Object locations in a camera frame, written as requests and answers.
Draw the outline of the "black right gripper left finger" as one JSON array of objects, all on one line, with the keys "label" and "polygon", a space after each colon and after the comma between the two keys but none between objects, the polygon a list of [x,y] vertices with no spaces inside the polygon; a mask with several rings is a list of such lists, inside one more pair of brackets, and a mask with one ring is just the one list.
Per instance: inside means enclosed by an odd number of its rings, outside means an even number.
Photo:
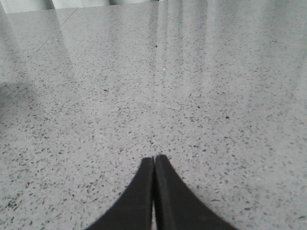
[{"label": "black right gripper left finger", "polygon": [[129,186],[89,230],[150,230],[154,161],[144,158]]}]

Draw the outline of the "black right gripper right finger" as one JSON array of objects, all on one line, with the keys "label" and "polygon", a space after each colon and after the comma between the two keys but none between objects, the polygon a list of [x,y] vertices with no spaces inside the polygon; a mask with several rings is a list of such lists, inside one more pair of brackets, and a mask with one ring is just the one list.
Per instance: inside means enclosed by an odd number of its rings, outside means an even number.
[{"label": "black right gripper right finger", "polygon": [[234,230],[185,185],[167,156],[155,158],[154,205],[159,230]]}]

